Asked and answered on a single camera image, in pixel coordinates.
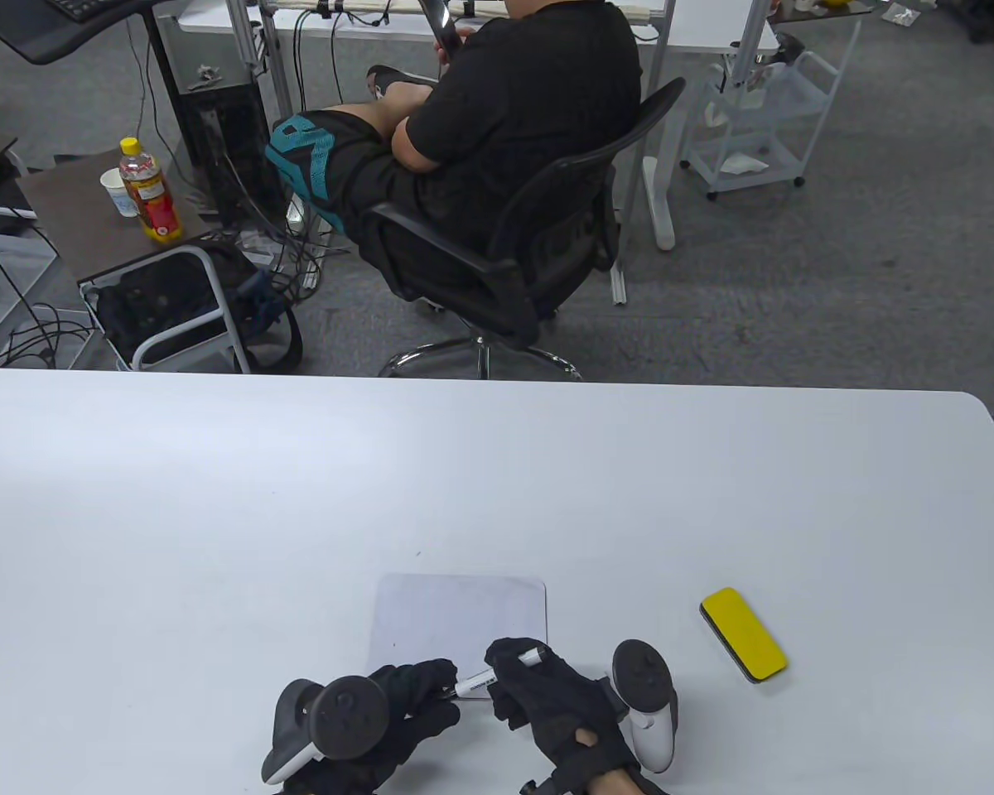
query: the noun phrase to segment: white marker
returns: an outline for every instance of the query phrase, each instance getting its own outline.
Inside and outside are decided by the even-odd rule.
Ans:
[[[536,666],[543,659],[545,659],[545,652],[541,648],[531,648],[530,651],[519,655],[519,661],[526,667]],[[494,682],[497,682],[497,674],[494,673],[492,667],[488,667],[485,671],[475,674],[470,679],[457,682],[456,688],[444,693],[442,697],[443,699],[465,699],[471,693],[475,692],[475,690],[489,687]]]

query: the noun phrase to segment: white cup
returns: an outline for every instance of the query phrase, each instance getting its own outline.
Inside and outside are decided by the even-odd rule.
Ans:
[[[137,202],[129,198],[128,190],[125,190],[125,182],[122,182],[122,175],[118,169],[104,171],[99,178],[99,184],[107,189],[110,200],[114,202],[114,207],[127,219],[134,219],[140,213],[137,210]]]

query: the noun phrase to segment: chair base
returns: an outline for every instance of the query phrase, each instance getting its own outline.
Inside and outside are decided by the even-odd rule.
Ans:
[[[490,350],[492,347],[493,345],[489,341],[480,336],[460,337],[458,340],[445,340],[444,342],[420,345],[420,347],[413,348],[411,351],[399,353],[394,356],[393,359],[386,363],[383,370],[379,371],[379,377],[397,378],[403,374],[403,368],[415,363],[415,361],[430,359],[432,356],[440,356],[454,351],[470,351],[475,353],[478,372],[477,378],[479,381],[490,381]],[[572,381],[585,381],[581,377],[581,373],[577,371],[577,367],[570,364],[568,360],[563,359],[562,356],[556,356],[554,353],[549,353],[539,348],[527,348],[521,349],[521,351],[519,349],[509,349],[509,351],[530,356],[531,359],[537,359],[546,364],[552,364],[552,366],[560,368]]]

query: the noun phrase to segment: black vr controller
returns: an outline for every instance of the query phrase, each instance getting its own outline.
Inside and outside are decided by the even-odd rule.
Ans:
[[[649,771],[663,772],[673,761],[678,731],[678,694],[663,655],[642,640],[623,640],[611,659],[610,677],[600,682],[618,719],[630,717],[637,759]],[[296,679],[277,700],[273,749],[262,764],[262,780],[284,783],[314,759],[364,756],[379,744],[389,722],[386,693],[372,679],[341,677],[327,686]],[[551,788],[549,780],[538,790]]]

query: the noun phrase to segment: person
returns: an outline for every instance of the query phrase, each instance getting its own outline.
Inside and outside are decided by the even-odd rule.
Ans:
[[[392,201],[485,251],[516,190],[549,163],[628,133],[640,106],[637,45],[618,7],[505,5],[509,19],[467,36],[436,86],[373,67],[369,80],[387,80],[379,101],[291,117],[267,157],[357,243],[362,213]]]
[[[577,673],[547,647],[541,663],[524,666],[519,655],[537,647],[543,643],[505,638],[486,651],[486,663],[497,674],[490,685],[494,716],[512,731],[530,726],[534,743],[555,766],[553,781],[576,795],[581,790],[585,795],[663,795],[641,777],[600,683]],[[421,742],[459,722],[455,702],[439,697],[456,685],[456,667],[449,660],[387,666],[371,678],[390,701],[387,734],[357,759],[308,762],[285,782],[286,795],[372,795]],[[583,788],[576,787],[576,771],[586,772]]]

